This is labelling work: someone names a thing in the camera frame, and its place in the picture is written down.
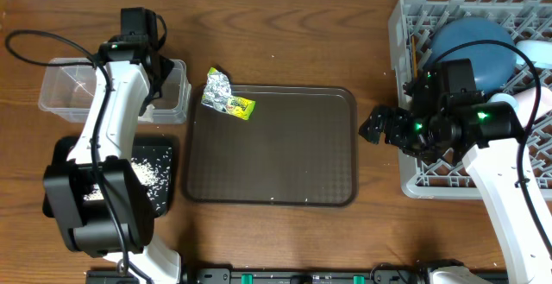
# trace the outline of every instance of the gray dish rack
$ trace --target gray dish rack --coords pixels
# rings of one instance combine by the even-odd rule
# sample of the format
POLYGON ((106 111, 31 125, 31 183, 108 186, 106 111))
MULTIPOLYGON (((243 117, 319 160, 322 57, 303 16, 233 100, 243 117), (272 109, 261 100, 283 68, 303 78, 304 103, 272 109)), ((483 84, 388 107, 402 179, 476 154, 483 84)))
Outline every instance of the gray dish rack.
MULTIPOLYGON (((398 104, 408 108, 410 98, 403 93, 403 83, 412 78, 411 37, 416 43, 417 67, 431 56, 431 38, 439 28, 463 17, 485 17, 499 23, 514 42, 521 40, 552 41, 552 0, 399 0, 389 18, 389 44, 392 69, 395 71, 398 104)), ((543 86, 552 89, 552 72, 539 70, 543 86)), ((531 86, 527 66, 516 66, 515 75, 503 86, 504 92, 516 93, 531 86)), ((536 180, 546 200, 552 200, 552 112, 533 127, 528 145, 536 180)), ((434 164, 398 152, 403 192, 418 199, 481 199, 474 182, 460 163, 434 164)))

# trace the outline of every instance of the wooden table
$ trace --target wooden table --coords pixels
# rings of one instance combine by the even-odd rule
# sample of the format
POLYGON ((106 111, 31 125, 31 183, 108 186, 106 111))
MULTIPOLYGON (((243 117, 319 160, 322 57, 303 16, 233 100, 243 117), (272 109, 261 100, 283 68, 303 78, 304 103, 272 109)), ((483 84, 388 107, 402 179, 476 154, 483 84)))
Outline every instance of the wooden table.
MULTIPOLYGON (((193 85, 220 65, 241 84, 343 86, 356 98, 360 122, 376 104, 397 103, 387 36, 397 1, 11 0, 0 37, 35 28, 95 52, 118 34, 120 8, 145 6, 165 18, 162 53, 186 62, 193 85)), ((15 46, 38 60, 79 56, 42 39, 21 38, 15 46)), ((43 67, 15 60, 3 47, 0 67, 0 282, 84 282, 86 270, 111 264, 69 252, 55 221, 41 212, 53 145, 82 124, 38 109, 43 67)), ((184 153, 186 124, 138 131, 176 137, 184 153)), ((480 201, 407 198, 397 150, 358 143, 360 193, 347 208, 193 204, 177 191, 155 232, 194 266, 369 269, 456 258, 473 269, 505 268, 480 201)), ((182 174, 180 167, 177 181, 182 174)))

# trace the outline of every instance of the black tray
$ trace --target black tray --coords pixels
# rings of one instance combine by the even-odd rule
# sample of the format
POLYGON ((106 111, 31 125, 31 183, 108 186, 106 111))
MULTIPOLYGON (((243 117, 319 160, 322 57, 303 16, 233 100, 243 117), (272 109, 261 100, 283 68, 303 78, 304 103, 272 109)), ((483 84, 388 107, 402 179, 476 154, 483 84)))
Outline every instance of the black tray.
POLYGON ((342 88, 233 85, 248 121, 191 109, 184 193, 199 202, 344 206, 357 193, 356 102, 342 88))
MULTIPOLYGON (((52 163, 65 161, 77 140, 78 137, 76 136, 67 136, 60 139, 55 144, 52 163)), ((133 161, 142 162, 142 160, 147 159, 156 169, 157 176, 166 180, 148 186, 148 197, 154 207, 155 217, 165 215, 172 202, 174 192, 173 174, 176 170, 171 168, 174 162, 173 150, 173 142, 170 139, 157 136, 137 136, 132 147, 133 161)), ((53 217, 46 196, 44 197, 42 209, 47 216, 53 217)))

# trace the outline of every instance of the candy wrapper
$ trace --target candy wrapper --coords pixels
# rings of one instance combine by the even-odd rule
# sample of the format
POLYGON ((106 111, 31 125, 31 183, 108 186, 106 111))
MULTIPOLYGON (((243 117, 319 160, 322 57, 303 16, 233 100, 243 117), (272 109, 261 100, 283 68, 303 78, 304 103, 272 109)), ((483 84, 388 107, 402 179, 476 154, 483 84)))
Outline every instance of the candy wrapper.
POLYGON ((207 73, 201 104, 243 120, 249 119, 255 107, 255 101, 233 96, 228 77, 215 68, 207 73))

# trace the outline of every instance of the blue object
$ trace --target blue object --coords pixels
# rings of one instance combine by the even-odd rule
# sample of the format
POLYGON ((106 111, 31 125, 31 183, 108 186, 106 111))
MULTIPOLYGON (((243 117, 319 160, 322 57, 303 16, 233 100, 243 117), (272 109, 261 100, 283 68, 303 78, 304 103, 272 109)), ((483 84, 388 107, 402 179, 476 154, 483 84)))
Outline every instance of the blue object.
MULTIPOLYGON (((439 30, 431 42, 432 55, 425 69, 435 59, 453 47, 477 40, 497 40, 514 45, 510 35, 496 22, 480 17, 466 17, 451 22, 439 30)), ((441 61, 470 59, 478 90, 492 92, 498 90, 514 73, 516 54, 511 50, 489 44, 465 47, 445 56, 441 61)))

